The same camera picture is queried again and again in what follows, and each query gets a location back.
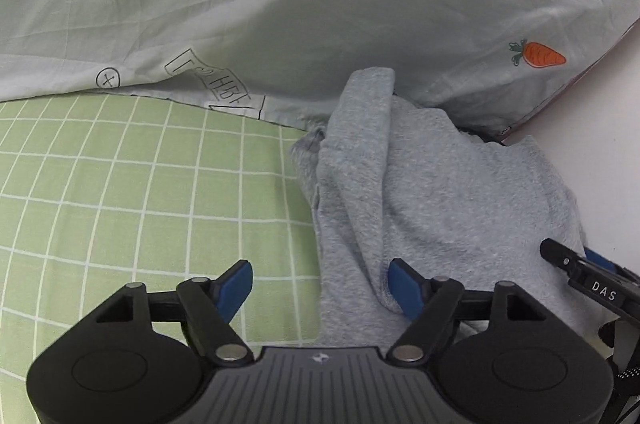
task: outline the green plaid fabric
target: green plaid fabric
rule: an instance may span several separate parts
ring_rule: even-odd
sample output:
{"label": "green plaid fabric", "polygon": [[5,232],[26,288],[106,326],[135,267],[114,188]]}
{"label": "green plaid fabric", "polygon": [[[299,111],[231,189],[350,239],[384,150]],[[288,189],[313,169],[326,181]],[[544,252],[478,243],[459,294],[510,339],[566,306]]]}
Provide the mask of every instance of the green plaid fabric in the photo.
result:
{"label": "green plaid fabric", "polygon": [[[255,351],[319,329],[301,132],[168,101],[71,94],[0,105],[0,423],[37,422],[33,359],[129,281],[171,290],[246,258],[232,325]],[[159,332],[182,340],[178,324]]]}

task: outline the white pillow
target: white pillow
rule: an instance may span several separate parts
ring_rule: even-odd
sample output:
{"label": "white pillow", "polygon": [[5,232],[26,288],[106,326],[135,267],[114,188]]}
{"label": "white pillow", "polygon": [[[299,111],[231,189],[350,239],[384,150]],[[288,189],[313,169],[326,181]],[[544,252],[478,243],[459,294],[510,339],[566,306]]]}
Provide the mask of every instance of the white pillow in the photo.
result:
{"label": "white pillow", "polygon": [[639,17],[640,0],[0,0],[0,100],[180,75],[122,92],[304,128],[352,71],[389,66],[401,96],[500,133]]}

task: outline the white wall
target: white wall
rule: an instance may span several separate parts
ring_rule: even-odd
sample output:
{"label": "white wall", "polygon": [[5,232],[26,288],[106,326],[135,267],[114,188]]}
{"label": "white wall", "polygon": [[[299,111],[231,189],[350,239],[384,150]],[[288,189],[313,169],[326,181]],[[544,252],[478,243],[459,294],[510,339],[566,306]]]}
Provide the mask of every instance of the white wall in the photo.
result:
{"label": "white wall", "polygon": [[575,192],[588,246],[640,273],[640,25],[508,143],[524,134]]}

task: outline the white grid line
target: white grid line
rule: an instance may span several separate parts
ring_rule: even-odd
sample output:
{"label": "white grid line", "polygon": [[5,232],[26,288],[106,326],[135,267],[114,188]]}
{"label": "white grid line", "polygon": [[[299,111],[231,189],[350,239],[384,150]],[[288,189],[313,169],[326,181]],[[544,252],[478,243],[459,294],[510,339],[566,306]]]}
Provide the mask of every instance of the white grid line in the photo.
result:
{"label": "white grid line", "polygon": [[[0,150],[0,155],[18,155],[18,152]],[[44,154],[44,153],[31,153],[31,152],[22,152],[20,153],[20,155],[23,157],[54,157],[57,159],[74,159],[74,160],[79,159],[79,160],[95,160],[97,162],[116,162],[117,164],[141,164],[141,165],[147,165],[147,166],[153,165],[153,162],[145,161],[145,160],[107,159],[106,157],[89,157],[87,155],[76,156],[76,155],[60,155],[55,153]],[[169,164],[164,162],[157,162],[156,167],[181,168],[181,169],[196,168],[196,166],[189,166],[187,164]],[[234,169],[211,168],[207,166],[198,166],[197,168],[201,171],[216,171],[220,173],[231,173],[234,175],[238,175],[240,173],[238,170],[234,170]],[[282,174],[280,174],[277,171],[244,171],[242,172],[242,174],[243,175],[268,175],[268,176],[276,176],[276,177],[282,176]],[[285,178],[296,179],[296,177],[291,175],[287,175],[285,176]]]}
{"label": "white grid line", "polygon": [[[168,124],[168,120],[171,114],[171,105],[172,103],[170,103],[170,108],[169,111],[167,113],[167,117],[165,119],[165,122],[163,125],[160,124],[155,124],[155,123],[139,123],[139,122],[134,122],[132,121],[132,117],[134,115],[136,106],[134,106],[134,108],[131,111],[131,114],[129,116],[129,120],[128,121],[111,121],[111,120],[101,120],[98,119],[102,108],[104,106],[105,100],[103,100],[103,102],[101,103],[100,106],[100,110],[98,111],[98,113],[96,114],[96,117],[94,118],[93,121],[91,121],[90,119],[75,119],[75,118],[71,118],[68,117],[68,115],[70,114],[70,111],[73,109],[73,106],[75,106],[76,101],[78,101],[79,96],[76,97],[76,100],[74,101],[73,105],[69,108],[68,112],[66,113],[66,116],[63,119],[60,118],[48,118],[48,117],[42,117],[42,114],[44,113],[44,111],[47,109],[51,98],[49,99],[49,101],[47,102],[47,105],[44,107],[44,109],[42,110],[40,116],[38,118],[35,117],[19,117],[20,113],[22,112],[22,110],[25,108],[25,106],[27,105],[27,103],[25,102],[25,104],[23,104],[20,108],[20,111],[18,111],[18,113],[16,114],[16,117],[14,119],[12,119],[12,123],[11,125],[7,128],[6,133],[4,134],[4,136],[2,137],[2,140],[0,141],[0,144],[2,144],[5,140],[5,138],[7,137],[7,135],[9,134],[9,132],[12,130],[12,127],[14,126],[14,123],[17,120],[24,120],[24,121],[35,121],[33,127],[31,127],[31,131],[29,132],[26,140],[24,141],[24,144],[22,145],[22,148],[20,151],[18,152],[11,152],[11,151],[0,151],[0,154],[6,154],[6,155],[16,155],[16,159],[14,160],[14,163],[12,165],[11,171],[13,170],[18,156],[23,155],[23,156],[33,156],[33,157],[43,157],[43,161],[42,163],[40,163],[40,168],[38,169],[38,172],[36,173],[36,178],[33,181],[33,184],[31,186],[31,190],[30,193],[26,196],[20,196],[20,195],[5,195],[3,194],[5,186],[7,185],[8,179],[11,175],[11,171],[8,173],[6,180],[4,182],[4,185],[2,186],[2,189],[0,190],[0,197],[4,196],[4,197],[9,197],[9,198],[15,198],[15,199],[23,199],[27,202],[29,201],[41,201],[41,202],[45,202],[45,203],[52,203],[52,204],[56,204],[58,205],[58,210],[56,211],[55,217],[54,217],[54,221],[50,230],[50,234],[49,234],[49,242],[47,244],[47,249],[46,249],[46,253],[44,255],[41,255],[39,253],[32,253],[29,251],[23,251],[20,249],[16,249],[15,244],[17,243],[17,236],[19,234],[19,225],[18,225],[18,229],[16,229],[16,236],[15,236],[15,242],[14,245],[9,248],[9,247],[5,247],[5,246],[0,246],[0,249],[4,249],[9,251],[10,254],[10,259],[8,261],[8,265],[7,265],[7,274],[9,273],[9,267],[10,267],[10,263],[11,263],[11,256],[12,254],[18,254],[18,255],[28,255],[28,256],[32,256],[32,257],[40,257],[40,258],[44,258],[44,264],[43,264],[43,268],[42,268],[42,274],[41,274],[41,278],[40,278],[40,285],[39,285],[39,289],[38,289],[38,299],[37,299],[37,303],[36,303],[36,315],[32,316],[32,315],[28,315],[25,313],[22,313],[20,311],[15,311],[14,309],[10,309],[10,308],[4,308],[3,304],[4,304],[4,297],[6,295],[6,278],[5,278],[5,282],[4,282],[4,286],[2,289],[2,301],[0,303],[0,322],[1,322],[1,318],[2,318],[2,312],[8,312],[8,313],[12,313],[14,315],[18,315],[21,317],[25,317],[28,319],[31,319],[35,322],[34,324],[34,344],[33,344],[33,354],[35,356],[35,351],[36,351],[36,336],[37,336],[37,323],[38,322],[42,322],[45,324],[50,324],[50,325],[55,325],[61,328],[70,328],[71,325],[66,324],[66,323],[62,323],[62,322],[56,322],[53,320],[48,320],[46,318],[42,318],[39,317],[39,310],[40,310],[40,302],[41,302],[41,298],[42,298],[42,285],[43,285],[43,279],[44,279],[44,271],[46,269],[46,262],[47,260],[54,260],[54,261],[62,261],[65,263],[73,263],[75,265],[81,265],[84,266],[84,276],[83,276],[83,280],[82,280],[82,294],[81,294],[81,308],[79,310],[79,317],[82,317],[82,305],[84,302],[84,292],[86,291],[86,276],[87,276],[87,270],[89,267],[96,267],[98,269],[110,269],[110,270],[115,270],[115,271],[126,271],[129,273],[132,273],[132,278],[133,280],[136,279],[136,273],[148,273],[148,274],[158,274],[158,275],[163,275],[163,276],[173,276],[173,277],[195,277],[195,276],[205,276],[204,274],[197,274],[197,273],[190,273],[189,269],[190,269],[190,262],[189,262],[189,251],[190,249],[188,248],[187,250],[187,259],[186,259],[186,266],[185,266],[185,271],[184,273],[174,273],[174,272],[169,272],[169,271],[155,271],[155,270],[146,270],[146,269],[138,269],[137,268],[137,263],[138,263],[138,258],[139,258],[139,251],[140,251],[140,231],[142,229],[142,224],[143,224],[143,218],[145,214],[153,214],[153,215],[164,215],[164,216],[176,216],[176,217],[187,217],[189,219],[189,223],[190,223],[190,229],[191,229],[191,224],[192,224],[192,220],[193,219],[205,219],[205,220],[221,220],[221,221],[232,221],[232,222],[236,222],[238,223],[239,226],[239,258],[242,258],[242,224],[243,223],[285,223],[287,224],[287,231],[288,231],[288,236],[289,236],[289,251],[290,251],[290,259],[291,261],[291,271],[292,271],[292,276],[275,276],[275,277],[269,277],[269,276],[256,276],[254,277],[254,280],[256,281],[292,281],[292,285],[293,285],[293,289],[294,289],[294,305],[295,305],[295,311],[296,311],[296,324],[298,327],[298,339],[295,341],[269,341],[269,342],[265,342],[265,341],[256,341],[256,342],[248,342],[247,344],[249,346],[291,346],[291,345],[302,345],[302,344],[311,344],[314,342],[314,340],[302,340],[302,332],[300,329],[300,314],[299,314],[299,306],[298,306],[298,300],[297,300],[297,288],[296,288],[296,281],[298,280],[315,280],[318,281],[319,280],[319,276],[296,276],[295,274],[295,266],[294,266],[294,255],[293,255],[293,249],[292,249],[292,235],[291,235],[291,224],[299,224],[299,225],[304,225],[304,226],[312,226],[311,223],[302,223],[299,221],[292,221],[290,219],[290,213],[289,213],[289,207],[288,207],[288,200],[287,200],[287,195],[286,195],[286,179],[295,179],[295,177],[291,177],[291,176],[286,176],[284,174],[284,149],[283,149],[283,142],[284,141],[297,141],[298,138],[284,138],[283,137],[283,131],[282,131],[282,127],[278,127],[278,136],[272,136],[272,135],[265,135],[265,134],[261,134],[261,133],[246,133],[245,131],[245,119],[244,117],[242,117],[242,125],[241,125],[241,131],[238,133],[236,131],[232,131],[232,130],[216,130],[216,129],[211,129],[211,128],[206,128],[206,119],[207,119],[207,115],[208,112],[206,112],[205,114],[205,119],[203,121],[203,125],[201,128],[196,128],[196,127],[181,127],[178,125],[169,125]],[[6,106],[6,103],[2,104],[2,106],[0,107],[0,112],[2,112],[4,110]],[[56,122],[61,122],[60,127],[58,127],[58,131],[56,133],[56,136],[54,136],[52,143],[50,144],[48,150],[46,153],[41,154],[41,153],[27,153],[27,152],[22,152],[22,150],[24,149],[24,147],[26,146],[26,142],[28,141],[28,139],[31,136],[31,133],[33,132],[36,124],[38,121],[56,121]],[[71,156],[71,155],[55,155],[55,154],[51,154],[50,150],[53,146],[54,141],[57,138],[57,135],[60,133],[60,130],[62,129],[63,125],[65,122],[67,121],[81,121],[81,122],[86,122],[86,123],[91,123],[91,127],[82,143],[81,149],[79,150],[79,154],[76,156]],[[89,157],[89,156],[82,156],[80,155],[80,153],[82,153],[82,151],[84,150],[84,147],[86,146],[86,143],[88,141],[88,138],[90,136],[90,134],[92,133],[92,131],[94,130],[94,127],[96,124],[98,123],[113,123],[113,124],[119,124],[119,125],[125,125],[124,131],[122,133],[122,136],[120,138],[120,142],[118,143],[118,148],[114,154],[114,159],[100,159],[100,158],[95,158],[95,157]],[[135,160],[118,160],[115,159],[115,156],[118,155],[121,147],[122,147],[122,143],[124,141],[124,137],[125,134],[127,132],[127,128],[129,128],[130,125],[141,125],[141,126],[151,126],[151,127],[162,127],[162,132],[161,132],[161,137],[160,140],[158,141],[158,146],[156,148],[156,156],[154,157],[154,161],[153,162],[141,162],[141,161],[135,161]],[[164,134],[166,133],[166,129],[167,128],[181,128],[181,129],[186,129],[186,130],[200,130],[200,146],[198,149],[198,158],[196,160],[196,164],[195,166],[186,166],[186,165],[173,165],[173,164],[169,164],[169,163],[160,163],[158,162],[158,157],[159,157],[159,152],[161,149],[161,144],[162,144],[162,138],[164,137]],[[240,169],[239,170],[227,170],[227,169],[217,169],[217,168],[209,168],[209,167],[200,167],[200,156],[201,156],[201,152],[202,152],[202,146],[203,146],[203,140],[204,140],[204,135],[207,131],[210,132],[218,132],[218,133],[230,133],[230,134],[234,134],[234,135],[239,135],[240,136]],[[244,158],[244,138],[245,137],[263,137],[263,138],[267,138],[267,139],[276,139],[279,141],[280,144],[280,161],[281,161],[281,173],[277,173],[277,172],[248,172],[248,171],[244,171],[242,168],[242,164],[243,164],[243,158]],[[47,157],[58,157],[58,158],[62,158],[62,159],[73,159],[74,160],[74,164],[72,166],[72,170],[71,173],[69,174],[68,177],[68,181],[67,184],[65,186],[65,190],[63,192],[62,198],[65,197],[66,194],[66,190],[68,189],[68,186],[70,184],[70,180],[73,176],[73,172],[76,166],[76,163],[78,162],[78,160],[97,160],[97,161],[106,161],[109,162],[111,164],[110,167],[110,171],[108,173],[108,176],[106,178],[105,184],[104,184],[104,189],[103,189],[103,193],[101,195],[100,198],[100,202],[97,206],[95,205],[86,205],[86,204],[82,204],[82,203],[74,203],[74,202],[70,202],[70,201],[52,201],[49,199],[37,199],[34,197],[31,197],[31,195],[33,194],[33,189],[34,186],[37,182],[37,179],[39,177],[40,171],[43,168],[44,165],[44,161]],[[143,208],[142,210],[133,210],[133,209],[126,209],[126,208],[116,208],[116,207],[105,207],[103,206],[103,200],[104,200],[104,196],[106,194],[106,191],[108,189],[108,184],[110,181],[110,176],[111,176],[111,172],[113,170],[113,167],[116,163],[136,163],[136,164],[141,164],[141,165],[150,165],[151,171],[150,171],[150,175],[148,177],[148,182],[147,182],[147,189],[146,189],[146,195],[145,195],[145,201],[143,204]],[[186,214],[186,213],[167,213],[167,212],[156,212],[156,211],[147,211],[146,205],[148,202],[148,196],[149,196],[149,190],[150,190],[150,185],[152,182],[152,175],[153,172],[155,170],[155,168],[157,166],[167,166],[167,167],[179,167],[179,168],[187,168],[187,169],[194,169],[194,181],[193,181],[193,190],[192,190],[192,202],[191,202],[191,208],[190,208],[190,213]],[[239,175],[239,183],[240,183],[240,187],[239,187],[239,213],[238,213],[238,217],[237,218],[233,218],[233,217],[215,217],[215,216],[209,216],[209,215],[195,215],[194,214],[194,195],[196,192],[196,187],[197,187],[197,178],[198,178],[198,171],[199,170],[204,170],[204,171],[213,171],[213,172],[223,172],[223,173],[232,173],[232,174],[238,174]],[[242,175],[271,175],[271,176],[279,176],[282,179],[282,185],[283,185],[283,195],[284,195],[284,202],[286,203],[286,219],[285,220],[281,220],[281,219],[256,219],[256,220],[251,220],[251,219],[244,219],[242,217]],[[87,258],[84,261],[80,261],[80,260],[70,260],[70,259],[66,259],[66,258],[62,258],[62,257],[56,257],[56,256],[51,256],[50,255],[50,248],[51,248],[51,243],[52,243],[52,238],[53,238],[53,234],[55,231],[55,227],[56,227],[56,222],[58,221],[58,215],[60,213],[60,206],[61,205],[73,205],[73,206],[78,206],[78,207],[85,207],[85,208],[93,208],[97,210],[96,213],[96,218],[95,218],[95,223],[94,223],[94,228],[92,230],[92,235],[91,235],[91,239],[90,239],[90,244],[89,244],[89,248],[88,248],[88,252],[87,252]],[[139,213],[141,214],[141,219],[140,219],[140,225],[139,225],[139,231],[138,231],[138,241],[136,242],[136,254],[134,256],[134,264],[133,267],[129,268],[129,267],[118,267],[118,266],[112,266],[112,265],[101,265],[101,264],[95,264],[95,263],[90,263],[90,254],[92,251],[92,244],[94,241],[94,236],[95,236],[95,230],[96,230],[96,226],[97,226],[97,221],[98,221],[98,217],[100,214],[100,211],[102,209],[105,210],[113,210],[113,211],[129,211],[132,213]],[[246,340],[246,322],[244,320],[244,308],[241,309],[241,332],[242,332],[242,338],[243,340]],[[0,373],[6,374],[6,375],[10,375],[14,378],[17,378],[21,381],[25,381],[25,379],[17,374],[14,374],[13,372],[10,372],[8,370],[5,370],[3,368],[0,368]],[[2,415],[2,405],[0,402],[0,422],[4,422],[4,416]]]}
{"label": "white grid line", "polygon": [[[54,205],[63,205],[63,206],[73,206],[76,208],[87,208],[87,209],[94,209],[97,210],[98,205],[94,205],[94,204],[82,204],[81,202],[73,202],[73,201],[69,201],[69,200],[63,200],[63,201],[58,201],[58,200],[51,200],[51,199],[41,199],[41,198],[37,198],[37,197],[25,197],[23,195],[11,195],[11,194],[0,194],[0,197],[5,197],[8,199],[15,199],[15,200],[25,200],[25,201],[33,201],[33,202],[42,202],[44,204],[54,204]],[[115,206],[102,206],[101,209],[103,211],[118,211],[121,213],[135,213],[135,214],[141,214],[142,210],[139,209],[133,209],[133,208],[119,208],[119,207],[115,207]],[[156,215],[158,217],[176,217],[176,218],[180,218],[180,219],[185,219],[185,218],[189,218],[190,214],[188,213],[170,213],[168,211],[153,211],[153,210],[146,210],[145,213],[147,215]],[[215,215],[194,215],[193,216],[194,219],[196,220],[216,220],[216,221],[221,221],[221,222],[239,222],[240,219],[236,218],[236,217],[217,217]],[[274,223],[281,223],[281,224],[286,224],[287,221],[285,219],[242,219],[242,221],[245,224],[274,224]],[[297,220],[292,220],[290,221],[291,224],[293,225],[297,225],[297,226],[306,226],[306,227],[312,227],[313,224],[310,222],[302,222],[302,221],[297,221]]]}
{"label": "white grid line", "polygon": [[41,317],[38,317],[38,316],[32,316],[31,314],[27,314],[25,312],[20,312],[18,310],[13,310],[13,309],[10,309],[8,307],[2,307],[2,311],[3,312],[7,312],[8,314],[13,314],[14,316],[20,316],[21,318],[29,319],[31,321],[35,321],[35,322],[39,322],[39,323],[46,323],[47,325],[53,325],[54,327],[71,328],[73,326],[73,325],[69,325],[68,323],[61,323],[59,321],[53,321],[51,319],[41,318]]}
{"label": "white grid line", "polygon": [[[20,121],[36,121],[38,120],[37,117],[16,117],[14,119],[14,121],[16,119],[20,119]],[[40,119],[40,121],[61,121],[60,119],[58,119],[57,117],[43,117],[42,119]],[[77,121],[79,123],[91,123],[92,121],[90,119],[74,119],[72,117],[68,118],[67,121]],[[201,128],[198,127],[181,127],[180,125],[170,125],[170,124],[158,124],[158,123],[141,123],[140,121],[132,121],[132,122],[128,122],[128,121],[116,121],[116,120],[112,120],[112,119],[98,119],[97,120],[98,123],[111,123],[113,125],[132,125],[132,126],[137,126],[137,127],[156,127],[156,128],[162,128],[162,127],[166,127],[166,128],[181,128],[183,130],[201,130]],[[213,133],[231,133],[233,135],[241,135],[241,132],[238,131],[233,131],[233,130],[220,130],[218,128],[204,128],[205,131],[212,131]],[[276,139],[279,140],[279,137],[277,135],[267,135],[266,133],[246,133],[245,134],[247,137],[264,137],[267,139]],[[284,141],[297,141],[299,139],[298,138],[285,138]]]}
{"label": "white grid line", "polygon": [[[244,121],[240,125],[240,159],[238,162],[238,260],[242,260],[242,172],[244,171]],[[240,306],[240,337],[246,343],[246,314],[244,303]]]}
{"label": "white grid line", "polygon": [[[138,106],[138,101],[140,97],[136,97],[135,102],[133,103],[133,108],[131,109],[131,113],[129,114],[129,121],[133,119],[133,114],[136,111]],[[122,147],[122,143],[124,142],[125,135],[127,134],[127,129],[129,125],[125,125],[124,130],[122,131],[122,135],[120,136],[120,140],[118,141],[118,146],[113,154],[113,159],[111,160],[111,164],[109,166],[109,171],[107,172],[107,177],[104,180],[104,187],[102,188],[102,193],[100,194],[100,200],[98,201],[98,205],[96,207],[94,225],[91,229],[91,236],[89,237],[89,245],[86,250],[86,260],[84,263],[84,272],[82,273],[82,287],[80,288],[80,305],[78,307],[78,319],[82,318],[82,312],[84,311],[84,295],[86,293],[86,282],[89,274],[89,264],[91,263],[91,255],[94,250],[94,241],[95,241],[95,232],[98,228],[98,221],[100,219],[100,213],[102,211],[102,204],[104,203],[104,198],[107,194],[107,189],[109,187],[109,181],[111,180],[111,175],[113,174],[113,168],[116,164],[116,156]]]}
{"label": "white grid line", "polygon": [[[78,99],[80,98],[80,96],[76,96],[76,100],[73,102],[73,104],[71,105],[71,107],[69,108],[67,114],[69,112],[71,112],[71,110],[73,109],[73,107],[76,105],[76,103],[78,102]],[[92,131],[94,130],[95,127],[95,120],[98,118],[98,116],[100,115],[100,113],[102,112],[102,108],[104,107],[104,104],[106,103],[106,98],[102,101],[102,103],[100,104],[100,108],[98,109],[98,111],[95,114],[95,119],[94,122],[91,124],[91,127],[89,128],[89,130],[87,130],[87,133],[84,137],[84,140],[82,141],[82,144],[80,146],[80,149],[78,150],[78,155],[80,155],[82,153],[82,151],[84,150],[84,147],[86,146],[87,141],[89,140],[89,137],[91,136]],[[58,128],[58,130],[62,129],[62,126],[66,123],[66,118],[63,119],[62,123],[60,123],[60,127]],[[53,139],[51,141],[50,144],[50,148],[53,146],[55,142],[55,139]],[[44,165],[44,159],[42,160],[41,163],[41,169],[42,169],[42,165]],[[62,191],[62,198],[64,198],[66,196],[66,192],[69,189],[69,185],[71,184],[71,181],[73,180],[73,176],[74,173],[76,171],[76,166],[78,165],[78,159],[76,159],[73,164],[71,165],[71,171],[69,172],[69,177],[66,178],[66,184],[65,187]],[[53,215],[53,223],[51,224],[51,229],[49,231],[49,238],[47,240],[47,248],[45,250],[45,257],[49,256],[49,253],[51,252],[51,245],[53,244],[53,236],[56,232],[56,225],[58,223],[58,218],[60,217],[60,210],[62,209],[62,204],[58,204],[58,207],[56,208],[56,213]],[[36,301],[36,318],[38,318],[40,316],[40,302],[42,301],[42,288],[44,286],[44,275],[45,272],[47,270],[47,260],[44,260],[42,263],[42,270],[40,271],[40,283],[38,284],[38,298]],[[37,339],[38,339],[38,322],[36,321],[35,325],[33,326],[33,359],[36,358],[36,343],[37,343]]]}
{"label": "white grid line", "polygon": [[202,145],[204,142],[205,128],[207,127],[207,116],[209,111],[205,111],[202,120],[202,131],[200,133],[200,144],[198,145],[198,155],[196,156],[196,166],[193,170],[193,185],[191,186],[191,202],[189,206],[189,220],[187,222],[187,249],[184,257],[184,277],[189,277],[191,267],[191,232],[193,230],[193,215],[196,210],[196,189],[198,188],[198,170],[200,169],[200,157],[202,156]]}
{"label": "white grid line", "polygon": [[169,103],[169,108],[166,111],[166,117],[164,119],[164,125],[162,125],[162,131],[160,132],[160,138],[158,139],[158,145],[156,146],[156,154],[154,155],[154,162],[151,164],[151,170],[149,171],[149,178],[146,181],[145,199],[142,203],[142,213],[140,213],[140,221],[138,223],[138,235],[136,237],[136,252],[133,255],[133,271],[131,273],[131,281],[136,280],[136,270],[138,269],[138,260],[140,259],[140,244],[142,243],[142,230],[145,223],[146,206],[149,202],[149,193],[151,192],[151,182],[154,179],[154,172],[156,171],[156,164],[158,163],[158,157],[160,156],[160,149],[162,147],[162,140],[166,133],[166,127],[169,123],[169,117],[174,106],[173,102]]}
{"label": "white grid line", "polygon": [[18,380],[21,380],[22,382],[26,381],[26,378],[22,377],[21,375],[14,374],[14,372],[9,372],[8,370],[5,370],[4,368],[0,368],[0,374],[8,375],[9,377],[13,377],[13,378],[16,378]]}
{"label": "white grid line", "polygon": [[282,127],[278,127],[280,135],[280,166],[282,170],[282,196],[284,197],[284,214],[287,219],[287,242],[289,244],[289,262],[291,267],[291,289],[293,291],[293,310],[296,314],[296,332],[298,343],[302,346],[302,322],[300,321],[300,300],[298,299],[298,282],[296,281],[296,259],[293,254],[293,236],[291,233],[291,217],[289,215],[289,200],[287,199],[287,180],[284,177],[284,143],[282,141]]}
{"label": "white grid line", "polygon": [[[41,255],[39,253],[34,253],[33,251],[25,251],[23,249],[16,249],[15,247],[8,247],[6,245],[0,245],[0,249],[2,249],[3,251],[14,253],[16,255],[23,255],[25,257],[33,257],[33,258],[42,258],[45,261],[50,260],[50,261],[59,261],[60,263],[70,263],[72,265],[79,265],[81,267],[84,267],[86,263],[84,260],[74,260],[73,258],[56,257],[55,255],[46,256],[46,255]],[[108,265],[106,263],[90,263],[89,267],[93,267],[94,269],[105,269],[107,271],[120,271],[122,273],[133,272],[132,267],[123,267],[121,265]],[[138,268],[137,272],[141,274],[156,274],[158,276],[174,276],[177,278],[184,277],[184,273],[177,273],[175,271],[161,271],[159,269]],[[195,278],[198,276],[208,276],[208,273],[189,273],[189,277]],[[208,277],[210,277],[211,279],[216,279],[218,276],[209,275]],[[296,279],[300,281],[305,279],[318,280],[320,279],[320,277],[301,275],[301,276],[296,276]],[[291,281],[293,280],[293,277],[292,276],[254,276],[254,280],[256,281]]]}
{"label": "white grid line", "polygon": [[[46,108],[49,106],[49,103],[51,102],[51,98],[49,98],[49,101],[47,102],[47,105],[45,106],[45,108],[42,110],[42,112],[40,113],[42,115],[42,113],[46,110]],[[14,127],[15,121],[18,118],[18,115],[20,115],[20,113],[22,112],[22,110],[25,108],[25,106],[27,106],[27,102],[24,103],[24,105],[21,106],[20,110],[18,111],[18,113],[15,115],[14,120],[11,122],[11,125],[9,125],[9,128],[7,128],[6,133],[4,134],[4,136],[2,137],[2,141],[0,141],[0,144],[4,143],[7,135],[9,134],[9,132],[12,130],[12,128]],[[31,130],[29,131],[29,135],[27,136],[27,138],[24,140],[24,143],[22,143],[22,147],[20,148],[20,150],[23,150],[24,147],[27,144],[27,141],[29,141],[29,137],[31,137],[31,134],[33,133],[33,130],[35,129],[36,125],[38,124],[38,122],[36,121],[33,124],[33,127],[31,127]],[[14,171],[14,167],[15,167],[15,163],[18,161],[18,156],[15,157],[14,162],[12,162],[11,168],[9,168],[9,172],[6,175],[6,178],[4,179],[4,183],[2,184],[2,189],[0,189],[0,195],[2,193],[4,193],[4,188],[6,188],[6,185],[9,182],[9,177],[11,176],[11,174]],[[18,231],[16,229],[16,233],[15,233],[15,238],[18,238]],[[6,263],[6,271],[4,273],[4,283],[2,284],[2,295],[0,296],[0,331],[2,331],[2,314],[4,313],[2,311],[2,308],[4,307],[4,298],[6,296],[6,284],[9,281],[9,271],[11,269],[11,263],[13,261],[14,258],[14,254],[13,253],[9,253],[9,260],[7,260]],[[4,424],[4,411],[2,410],[2,394],[0,393],[0,424]]]}

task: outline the bedding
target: bedding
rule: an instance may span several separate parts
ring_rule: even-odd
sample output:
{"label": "bedding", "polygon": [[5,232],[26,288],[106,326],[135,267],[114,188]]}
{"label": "bedding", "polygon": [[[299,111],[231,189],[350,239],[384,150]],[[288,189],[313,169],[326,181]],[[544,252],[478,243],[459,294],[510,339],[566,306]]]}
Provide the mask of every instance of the bedding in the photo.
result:
{"label": "bedding", "polygon": [[[0,422],[36,422],[35,356],[137,280],[172,290],[246,258],[232,322],[262,344],[319,329],[318,255],[290,128],[173,102],[68,94],[0,105]],[[157,330],[182,339],[178,324]]]}
{"label": "bedding", "polygon": [[639,17],[640,0],[0,0],[0,99],[98,87],[308,128],[383,66],[399,96],[497,135]]}

